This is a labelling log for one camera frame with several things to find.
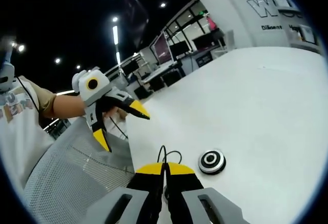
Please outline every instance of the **computer monitor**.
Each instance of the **computer monitor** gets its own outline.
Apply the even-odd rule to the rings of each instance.
[[[122,70],[123,70],[125,75],[131,74],[132,72],[136,71],[138,68],[139,68],[139,64],[135,60],[129,62],[125,66],[122,66]]]
[[[202,50],[213,46],[213,37],[211,33],[204,34],[198,38],[193,39],[193,42],[198,50]]]
[[[148,13],[138,0],[124,0],[124,22],[132,41],[139,50],[149,21]]]
[[[163,33],[157,38],[156,42],[152,45],[152,47],[155,50],[159,64],[163,64],[172,60],[169,44],[166,41]]]
[[[174,45],[170,46],[171,53],[174,57],[177,57],[179,55],[182,55],[186,52],[189,52],[189,47],[187,45],[187,42],[184,40],[182,42],[176,43]]]

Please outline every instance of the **display screen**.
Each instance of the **display screen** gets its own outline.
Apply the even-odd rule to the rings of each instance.
[[[162,33],[153,45],[159,64],[166,63],[172,59],[168,43]]]
[[[122,67],[125,75],[131,74],[132,72],[136,71],[138,68],[139,68],[139,64],[135,60],[129,62],[127,65]]]
[[[181,54],[189,52],[189,50],[190,50],[188,45],[187,45],[187,42],[185,40],[182,41],[182,42],[176,43],[174,45],[171,45],[170,49],[171,49],[172,55],[174,57],[177,57]]]

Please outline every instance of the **black cable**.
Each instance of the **black cable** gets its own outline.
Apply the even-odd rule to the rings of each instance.
[[[162,152],[162,149],[164,149],[164,158],[163,158],[162,162],[164,162],[166,164],[167,163],[167,156],[168,155],[170,155],[171,153],[178,153],[180,155],[180,161],[179,161],[178,164],[181,163],[181,161],[182,161],[182,154],[179,151],[170,151],[169,153],[167,153],[165,146],[161,146],[161,148],[159,150],[159,153],[158,153],[157,162],[159,162],[160,153]]]
[[[168,154],[166,154],[166,157],[168,156],[168,155],[170,155],[171,153],[178,153],[179,155],[180,155],[180,161],[178,162],[178,164],[180,164],[181,163],[181,161],[182,161],[182,154],[181,154],[181,152],[179,152],[179,151],[170,151]]]
[[[40,111],[39,111],[39,109],[37,108],[36,103],[34,102],[31,93],[30,93],[29,90],[27,90],[27,88],[23,85],[23,83],[22,83],[21,80],[18,78],[18,76],[17,76],[16,78],[18,79],[18,81],[19,81],[19,83],[21,84],[21,86],[23,87],[23,89],[26,91],[27,95],[29,95],[29,97],[31,98],[31,100],[32,100],[32,102],[33,102],[33,104],[34,104],[34,106],[35,106],[37,112],[40,114]]]
[[[157,157],[157,162],[159,162],[159,157],[160,157],[160,153],[162,152],[162,149],[164,149],[164,163],[167,163],[166,161],[166,147],[165,146],[161,146],[160,150],[159,150],[159,153],[158,153],[158,157]]]
[[[111,117],[109,117],[109,118],[112,120],[112,122],[115,124],[115,126],[119,129],[119,131],[124,135],[124,137],[127,138],[127,139],[129,139],[129,138],[125,135],[125,133],[121,130],[121,128],[119,128],[119,126],[114,122],[113,118],[111,118]]]

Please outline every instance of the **gray mesh fabric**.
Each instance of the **gray mesh fabric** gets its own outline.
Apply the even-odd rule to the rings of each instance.
[[[108,134],[104,151],[79,118],[44,154],[25,187],[26,208],[39,223],[78,223],[87,208],[133,177],[129,145]]]

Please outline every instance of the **desk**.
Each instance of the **desk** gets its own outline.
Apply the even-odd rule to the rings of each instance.
[[[152,79],[162,75],[164,72],[168,71],[171,68],[175,68],[178,62],[169,61],[167,63],[162,64],[158,69],[152,72],[146,79],[142,80],[143,84],[149,83]]]
[[[145,107],[151,120],[127,117],[134,168],[155,162],[161,145],[178,150],[203,186],[240,206],[251,224],[292,223],[321,184],[328,151],[328,73],[316,53],[233,50]],[[204,175],[197,160],[213,148],[224,153],[227,166],[218,175]],[[158,223],[169,219],[162,211]]]

